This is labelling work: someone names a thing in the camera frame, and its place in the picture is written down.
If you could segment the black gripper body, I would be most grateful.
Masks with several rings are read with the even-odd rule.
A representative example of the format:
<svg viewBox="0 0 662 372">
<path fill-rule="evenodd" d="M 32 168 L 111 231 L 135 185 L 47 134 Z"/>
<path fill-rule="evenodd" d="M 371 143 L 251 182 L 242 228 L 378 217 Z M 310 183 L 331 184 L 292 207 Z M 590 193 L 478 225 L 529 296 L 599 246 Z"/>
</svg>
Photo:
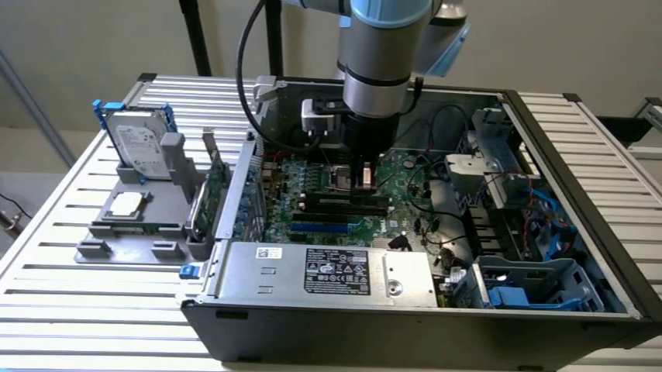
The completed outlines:
<svg viewBox="0 0 662 372">
<path fill-rule="evenodd" d="M 343 116 L 343 145 L 354 155 L 376 156 L 394 144 L 399 115 L 368 118 L 358 114 Z"/>
</svg>

